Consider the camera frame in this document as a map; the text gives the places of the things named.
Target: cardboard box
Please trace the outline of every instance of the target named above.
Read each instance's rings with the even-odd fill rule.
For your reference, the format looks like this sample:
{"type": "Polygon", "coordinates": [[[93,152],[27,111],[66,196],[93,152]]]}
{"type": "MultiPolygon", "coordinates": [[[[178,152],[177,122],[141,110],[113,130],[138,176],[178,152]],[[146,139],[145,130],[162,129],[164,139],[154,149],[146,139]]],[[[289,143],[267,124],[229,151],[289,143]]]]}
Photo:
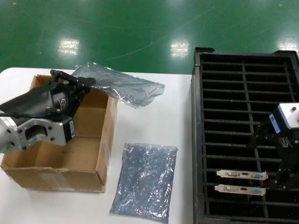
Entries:
{"type": "MultiPolygon", "coordinates": [[[[50,80],[37,75],[31,88],[50,80]]],[[[105,192],[116,114],[117,100],[91,90],[73,119],[76,137],[66,146],[39,142],[5,155],[1,167],[29,190],[105,192]]]]}

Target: black plastic tray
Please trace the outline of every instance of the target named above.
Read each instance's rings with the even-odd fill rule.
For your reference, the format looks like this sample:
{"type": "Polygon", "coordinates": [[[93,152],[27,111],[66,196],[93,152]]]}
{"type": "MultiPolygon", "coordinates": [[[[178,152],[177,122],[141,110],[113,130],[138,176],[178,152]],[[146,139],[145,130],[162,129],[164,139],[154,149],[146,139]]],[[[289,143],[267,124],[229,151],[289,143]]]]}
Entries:
{"type": "Polygon", "coordinates": [[[219,178],[220,169],[266,171],[280,162],[272,145],[245,149],[259,122],[282,102],[298,101],[295,51],[217,53],[196,48],[192,76],[194,223],[299,223],[299,190],[242,196],[214,190],[218,184],[261,186],[259,181],[219,178]]]}

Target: plastic bag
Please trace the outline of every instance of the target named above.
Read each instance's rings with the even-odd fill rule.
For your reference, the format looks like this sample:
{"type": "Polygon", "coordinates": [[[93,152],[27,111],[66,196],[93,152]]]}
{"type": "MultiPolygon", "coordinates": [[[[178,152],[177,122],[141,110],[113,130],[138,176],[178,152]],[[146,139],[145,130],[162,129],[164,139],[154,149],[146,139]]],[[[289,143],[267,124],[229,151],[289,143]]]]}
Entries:
{"type": "Polygon", "coordinates": [[[92,88],[135,108],[147,106],[156,96],[162,95],[165,88],[164,84],[130,76],[96,63],[77,66],[72,75],[95,78],[96,83],[92,88]]]}
{"type": "Polygon", "coordinates": [[[168,224],[177,151],[174,146],[125,144],[110,213],[168,224]]]}

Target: white table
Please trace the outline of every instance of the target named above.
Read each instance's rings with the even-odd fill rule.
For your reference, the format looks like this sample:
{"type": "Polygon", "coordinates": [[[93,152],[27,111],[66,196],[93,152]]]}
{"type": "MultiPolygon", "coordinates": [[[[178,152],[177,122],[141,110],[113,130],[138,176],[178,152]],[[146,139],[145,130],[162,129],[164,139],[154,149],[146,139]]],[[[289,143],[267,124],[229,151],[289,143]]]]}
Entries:
{"type": "MultiPolygon", "coordinates": [[[[0,104],[27,92],[36,74],[50,69],[10,68],[0,73],[0,104]]],[[[128,73],[166,85],[153,103],[133,109],[119,104],[116,131],[104,194],[28,191],[0,171],[2,224],[155,224],[109,214],[121,170],[124,144],[176,146],[177,162],[170,205],[170,224],[192,223],[191,75],[128,73]]]]}

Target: robotic arm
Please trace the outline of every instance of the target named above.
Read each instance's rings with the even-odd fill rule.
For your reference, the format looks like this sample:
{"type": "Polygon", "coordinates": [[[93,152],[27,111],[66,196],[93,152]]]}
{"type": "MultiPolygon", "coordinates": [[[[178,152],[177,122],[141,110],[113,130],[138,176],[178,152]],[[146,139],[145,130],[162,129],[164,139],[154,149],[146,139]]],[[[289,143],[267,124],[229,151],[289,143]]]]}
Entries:
{"type": "Polygon", "coordinates": [[[0,153],[26,150],[39,141],[64,146],[75,137],[72,118],[95,79],[50,73],[48,85],[0,105],[0,153]]]}
{"type": "Polygon", "coordinates": [[[299,103],[279,104],[251,136],[248,148],[270,141],[275,146],[281,162],[274,180],[264,187],[295,189],[299,187],[299,103]]]}

